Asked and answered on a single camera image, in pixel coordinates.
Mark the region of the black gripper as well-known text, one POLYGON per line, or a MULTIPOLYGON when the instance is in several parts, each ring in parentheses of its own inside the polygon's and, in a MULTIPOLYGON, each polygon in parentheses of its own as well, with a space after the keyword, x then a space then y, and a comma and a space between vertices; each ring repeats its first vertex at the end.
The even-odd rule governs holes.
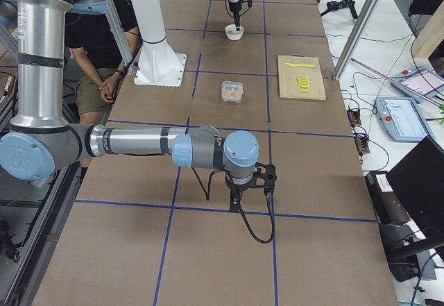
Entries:
POLYGON ((230 9, 230 12, 233 14, 233 17, 234 17, 235 28, 237 30, 239 30, 240 26, 241 26, 240 25, 240 11, 241 11, 241 7, 242 7, 241 2, 240 1, 237 1, 237 2, 229 1, 228 6, 230 9))
POLYGON ((257 179, 259 177, 258 170, 254 170, 249 176, 245 178, 235 178, 228 170, 225 170, 225 183, 230 189, 230 207, 229 210, 233 213, 240 213, 240 202, 243 198, 243 193, 249 189, 257 189, 257 179))

